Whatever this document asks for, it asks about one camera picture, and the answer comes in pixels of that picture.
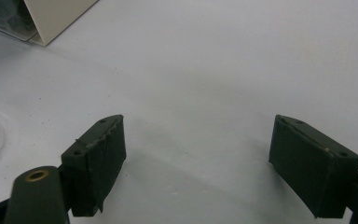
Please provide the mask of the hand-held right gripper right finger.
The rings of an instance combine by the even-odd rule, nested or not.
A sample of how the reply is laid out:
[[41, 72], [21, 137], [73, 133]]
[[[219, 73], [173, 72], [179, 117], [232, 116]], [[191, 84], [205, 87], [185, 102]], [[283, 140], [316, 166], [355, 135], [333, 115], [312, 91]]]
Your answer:
[[308, 123], [278, 115], [268, 161], [315, 217], [341, 218], [358, 155]]

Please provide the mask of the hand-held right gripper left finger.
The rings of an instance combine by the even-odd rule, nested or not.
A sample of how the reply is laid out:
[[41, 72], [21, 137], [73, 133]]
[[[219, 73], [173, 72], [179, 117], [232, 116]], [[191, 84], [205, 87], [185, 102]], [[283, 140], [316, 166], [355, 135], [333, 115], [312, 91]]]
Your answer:
[[66, 206], [74, 217], [93, 217], [114, 186], [126, 160], [124, 117], [98, 120], [62, 153]]

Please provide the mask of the clear plastic packaging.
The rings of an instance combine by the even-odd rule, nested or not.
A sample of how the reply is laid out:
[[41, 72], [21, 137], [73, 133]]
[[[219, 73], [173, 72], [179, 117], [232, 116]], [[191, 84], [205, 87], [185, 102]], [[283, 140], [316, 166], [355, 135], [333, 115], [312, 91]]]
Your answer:
[[0, 33], [28, 41], [37, 34], [24, 0], [0, 0]]

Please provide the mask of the beige box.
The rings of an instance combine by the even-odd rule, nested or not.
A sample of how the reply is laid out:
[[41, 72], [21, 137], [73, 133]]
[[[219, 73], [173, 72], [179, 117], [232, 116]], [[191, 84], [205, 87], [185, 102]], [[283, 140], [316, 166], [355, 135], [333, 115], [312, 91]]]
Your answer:
[[98, 0], [24, 0], [36, 28], [33, 43], [47, 46]]

